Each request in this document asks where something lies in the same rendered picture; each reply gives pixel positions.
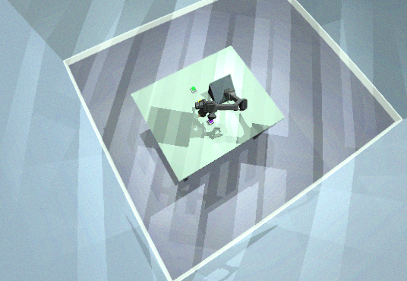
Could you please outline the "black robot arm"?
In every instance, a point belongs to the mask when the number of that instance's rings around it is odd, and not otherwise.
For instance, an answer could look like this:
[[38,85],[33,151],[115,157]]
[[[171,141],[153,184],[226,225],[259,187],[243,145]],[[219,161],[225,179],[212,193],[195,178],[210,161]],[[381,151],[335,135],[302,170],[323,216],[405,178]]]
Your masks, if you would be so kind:
[[[235,89],[224,90],[224,95],[227,96],[227,100],[234,101],[233,104],[216,104],[215,101],[207,100],[205,102],[196,102],[195,109],[199,109],[197,112],[201,117],[205,117],[207,113],[212,113],[220,110],[233,110],[244,111],[248,108],[248,100],[240,98],[235,95]],[[239,107],[239,109],[238,109]]]

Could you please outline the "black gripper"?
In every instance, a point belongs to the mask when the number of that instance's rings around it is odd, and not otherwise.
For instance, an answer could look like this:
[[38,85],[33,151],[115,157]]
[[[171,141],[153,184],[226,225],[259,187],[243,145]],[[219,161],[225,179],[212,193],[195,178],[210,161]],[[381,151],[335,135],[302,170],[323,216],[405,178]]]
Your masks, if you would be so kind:
[[[199,102],[205,102],[206,101],[206,99],[202,99],[202,100],[200,100]],[[207,115],[207,118],[210,120],[210,121],[212,121],[212,120],[214,120],[215,118],[216,118],[216,115],[215,115],[215,113],[209,113],[209,115]]]

